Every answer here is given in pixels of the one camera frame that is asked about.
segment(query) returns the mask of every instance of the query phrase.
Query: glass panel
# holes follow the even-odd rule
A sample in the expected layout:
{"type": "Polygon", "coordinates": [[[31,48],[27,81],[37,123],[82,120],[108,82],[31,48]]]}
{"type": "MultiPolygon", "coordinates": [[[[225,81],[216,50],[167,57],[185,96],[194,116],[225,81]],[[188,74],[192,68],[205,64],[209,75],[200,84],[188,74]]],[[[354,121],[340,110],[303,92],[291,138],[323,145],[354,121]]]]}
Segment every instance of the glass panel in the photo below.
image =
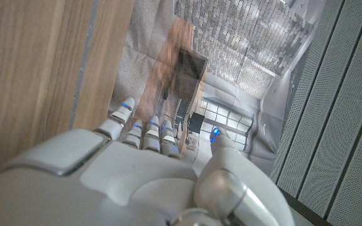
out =
{"type": "Polygon", "coordinates": [[[203,108],[201,108],[201,107],[198,107],[198,108],[196,109],[196,113],[204,116],[204,115],[205,115],[205,109],[203,109],[203,108]]]}
{"type": "Polygon", "coordinates": [[[232,141],[236,140],[236,133],[235,132],[231,132],[231,131],[227,131],[227,134],[229,134],[229,137],[232,141]]]}
{"type": "Polygon", "coordinates": [[[216,113],[207,110],[205,112],[205,117],[210,119],[210,120],[215,121],[216,120],[216,113]]]}
{"type": "Polygon", "coordinates": [[[240,134],[237,134],[237,136],[236,136],[236,142],[240,142],[240,143],[245,144],[245,136],[242,136],[242,135],[240,135],[240,134]]]}
{"type": "Polygon", "coordinates": [[[247,126],[250,126],[251,123],[252,123],[252,121],[249,120],[249,119],[247,119],[247,118],[245,118],[245,117],[243,117],[243,118],[240,120],[240,123],[243,123],[243,124],[245,124],[245,125],[247,125],[247,126]]]}
{"type": "Polygon", "coordinates": [[[245,147],[245,145],[244,145],[244,144],[241,144],[241,143],[235,142],[235,145],[237,146],[237,148],[238,148],[240,151],[244,151],[244,147],[245,147]]]}
{"type": "Polygon", "coordinates": [[[243,132],[248,131],[249,128],[250,128],[249,126],[246,126],[246,125],[241,124],[241,123],[239,123],[238,127],[237,127],[238,130],[243,131],[243,132]]]}
{"type": "Polygon", "coordinates": [[[233,112],[230,112],[230,116],[229,116],[229,119],[232,119],[232,120],[235,120],[235,121],[239,121],[241,119],[241,116],[233,113],[233,112]]]}
{"type": "Polygon", "coordinates": [[[207,102],[206,102],[206,101],[202,100],[202,101],[200,102],[200,106],[203,107],[203,108],[205,108],[205,109],[206,109],[206,105],[207,105],[207,102]]]}
{"type": "Polygon", "coordinates": [[[217,113],[222,115],[222,116],[227,116],[229,114],[229,111],[227,109],[219,107],[219,110],[217,110],[217,113]]]}
{"type": "Polygon", "coordinates": [[[213,112],[217,112],[217,106],[211,103],[207,103],[207,110],[211,110],[213,112]]]}
{"type": "Polygon", "coordinates": [[[204,130],[207,132],[212,132],[212,128],[213,128],[213,126],[206,122],[203,122],[202,126],[200,127],[201,130],[204,130]]]}
{"type": "Polygon", "coordinates": [[[227,117],[221,116],[221,115],[217,115],[216,118],[216,122],[220,122],[221,124],[226,125],[226,121],[227,121],[227,117]]]}
{"type": "Polygon", "coordinates": [[[227,126],[237,129],[238,122],[229,119],[227,126]]]}
{"type": "Polygon", "coordinates": [[[200,137],[202,139],[210,140],[211,139],[211,134],[209,132],[201,131],[200,132],[200,137]]]}

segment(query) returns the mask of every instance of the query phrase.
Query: wooden surface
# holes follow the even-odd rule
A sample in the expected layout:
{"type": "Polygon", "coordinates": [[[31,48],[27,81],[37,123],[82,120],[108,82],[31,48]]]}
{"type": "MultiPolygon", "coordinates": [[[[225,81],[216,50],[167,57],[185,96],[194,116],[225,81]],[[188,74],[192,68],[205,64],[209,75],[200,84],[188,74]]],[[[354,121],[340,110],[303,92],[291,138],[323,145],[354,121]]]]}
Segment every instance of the wooden surface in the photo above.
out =
{"type": "Polygon", "coordinates": [[[99,1],[74,128],[95,129],[107,118],[133,5],[99,1]]]}
{"type": "MultiPolygon", "coordinates": [[[[92,5],[0,0],[0,166],[67,130],[92,5]]],[[[77,127],[106,117],[132,7],[99,1],[77,127]]]]}
{"type": "Polygon", "coordinates": [[[179,17],[175,18],[136,108],[135,119],[147,122],[150,116],[161,110],[158,109],[158,103],[160,98],[162,98],[162,90],[165,88],[168,88],[169,92],[168,99],[163,103],[162,112],[168,115],[171,114],[174,117],[178,104],[178,95],[174,90],[178,84],[173,76],[173,68],[177,61],[180,47],[183,46],[187,50],[191,49],[193,27],[191,23],[179,17]]]}

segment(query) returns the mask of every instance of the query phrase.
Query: white robotic hand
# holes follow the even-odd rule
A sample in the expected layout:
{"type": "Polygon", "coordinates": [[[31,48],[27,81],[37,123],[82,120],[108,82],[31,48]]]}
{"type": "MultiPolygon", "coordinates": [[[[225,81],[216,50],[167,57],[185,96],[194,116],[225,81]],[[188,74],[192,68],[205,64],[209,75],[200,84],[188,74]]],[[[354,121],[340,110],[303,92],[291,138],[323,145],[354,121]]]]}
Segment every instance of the white robotic hand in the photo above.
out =
{"type": "Polygon", "coordinates": [[[151,117],[146,151],[141,121],[116,141],[133,108],[128,98],[94,132],[67,131],[7,163],[0,225],[294,225],[280,190],[224,129],[213,130],[199,177],[178,160],[168,121],[159,134],[151,117]]]}
{"type": "Polygon", "coordinates": [[[237,151],[226,131],[211,133],[213,157],[198,177],[194,202],[222,222],[238,225],[294,225],[284,196],[237,151]]]}

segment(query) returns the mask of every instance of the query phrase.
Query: wooden panel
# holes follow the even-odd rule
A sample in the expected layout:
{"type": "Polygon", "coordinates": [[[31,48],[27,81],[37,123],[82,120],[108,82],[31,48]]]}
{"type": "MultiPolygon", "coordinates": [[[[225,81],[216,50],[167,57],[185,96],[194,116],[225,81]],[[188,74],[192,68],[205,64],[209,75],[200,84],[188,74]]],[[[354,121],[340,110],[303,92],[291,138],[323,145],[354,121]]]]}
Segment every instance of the wooden panel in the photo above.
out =
{"type": "Polygon", "coordinates": [[[64,131],[89,1],[0,0],[0,166],[64,131]]]}
{"type": "Polygon", "coordinates": [[[65,2],[58,51],[54,55],[47,96],[36,124],[38,130],[34,133],[37,143],[68,129],[92,5],[90,0],[65,2]]]}
{"type": "Polygon", "coordinates": [[[100,1],[74,127],[95,129],[107,117],[134,0],[100,1]]]}

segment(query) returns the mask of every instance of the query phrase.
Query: gray carpet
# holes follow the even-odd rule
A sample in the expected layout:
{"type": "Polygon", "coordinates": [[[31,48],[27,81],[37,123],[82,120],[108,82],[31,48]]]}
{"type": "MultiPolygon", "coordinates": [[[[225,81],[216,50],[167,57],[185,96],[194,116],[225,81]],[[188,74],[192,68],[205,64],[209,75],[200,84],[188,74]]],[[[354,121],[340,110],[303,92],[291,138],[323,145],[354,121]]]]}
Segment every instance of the gray carpet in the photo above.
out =
{"type": "Polygon", "coordinates": [[[135,1],[110,112],[127,97],[133,97],[138,105],[174,19],[172,1],[135,1]]]}

